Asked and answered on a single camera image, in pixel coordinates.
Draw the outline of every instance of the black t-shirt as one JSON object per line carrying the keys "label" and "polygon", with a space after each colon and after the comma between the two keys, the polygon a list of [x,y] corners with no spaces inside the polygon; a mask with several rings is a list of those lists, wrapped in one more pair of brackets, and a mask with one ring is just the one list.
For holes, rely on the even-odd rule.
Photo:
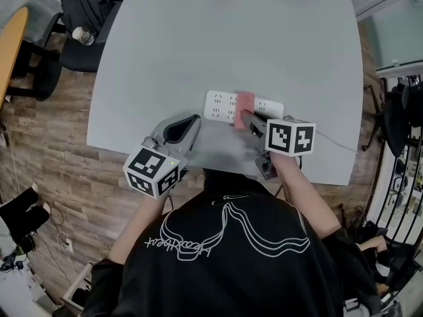
{"label": "black t-shirt", "polygon": [[94,266],[83,316],[342,316],[352,297],[379,309],[343,230],[320,240],[270,196],[203,195],[152,223],[125,266]]}

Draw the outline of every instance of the bottle cap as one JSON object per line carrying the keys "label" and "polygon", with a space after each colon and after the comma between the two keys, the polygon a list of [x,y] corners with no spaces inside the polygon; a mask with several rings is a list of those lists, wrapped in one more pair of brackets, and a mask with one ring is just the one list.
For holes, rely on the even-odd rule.
{"label": "bottle cap", "polygon": [[77,27],[72,32],[72,38],[74,38],[75,40],[79,40],[83,34],[84,30],[82,29],[82,27]]}

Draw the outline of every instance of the wooden floor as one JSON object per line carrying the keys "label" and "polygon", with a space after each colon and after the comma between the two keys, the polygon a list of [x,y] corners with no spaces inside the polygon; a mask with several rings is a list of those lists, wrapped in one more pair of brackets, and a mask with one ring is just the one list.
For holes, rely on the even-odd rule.
{"label": "wooden floor", "polygon": [[[360,37],[364,84],[371,83],[378,92],[379,80],[375,75],[364,25],[360,25]],[[56,48],[61,41],[61,38],[52,38],[49,45]],[[124,178],[122,165],[126,155],[85,144],[94,81],[95,74],[63,69],[60,82],[47,101],[14,98],[11,103],[5,103],[0,112],[11,134],[20,189],[23,191],[33,181],[37,182],[40,201],[54,206],[54,221],[61,224],[59,229],[73,241],[71,259],[77,273],[88,261],[99,261],[108,254],[141,200],[140,193],[131,190]],[[13,83],[30,85],[30,79]],[[367,93],[364,94],[364,109],[374,112]],[[364,153],[361,150],[371,127],[372,123],[362,120],[350,185],[316,185],[322,197],[335,210],[340,203],[345,204],[349,217],[354,216],[357,207],[366,206],[375,178],[380,146],[375,142],[369,151]],[[119,133],[110,135],[119,139]],[[200,171],[188,173],[172,192],[175,207],[199,193],[203,180]],[[267,182],[266,187],[276,192],[279,182]],[[19,193],[10,148],[0,147],[0,189],[4,201]],[[69,259],[59,255],[57,230],[52,222],[43,225],[39,234],[34,236],[36,251],[30,253],[30,263],[48,292],[58,299],[76,274]]]}

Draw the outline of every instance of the black backpack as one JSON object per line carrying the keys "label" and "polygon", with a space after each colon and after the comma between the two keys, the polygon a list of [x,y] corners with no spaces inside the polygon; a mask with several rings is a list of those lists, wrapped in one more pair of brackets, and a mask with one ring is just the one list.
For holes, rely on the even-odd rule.
{"label": "black backpack", "polygon": [[63,14],[61,21],[68,33],[77,27],[88,30],[97,36],[113,8],[111,0],[60,0]]}

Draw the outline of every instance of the hand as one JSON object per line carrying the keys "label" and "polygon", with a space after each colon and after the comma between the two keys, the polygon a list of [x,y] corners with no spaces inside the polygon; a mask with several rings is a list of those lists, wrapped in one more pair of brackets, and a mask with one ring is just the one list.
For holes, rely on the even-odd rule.
{"label": "hand", "polygon": [[289,174],[295,171],[299,171],[299,166],[295,157],[290,157],[271,151],[270,160],[272,161],[276,171],[278,171],[278,174]]}

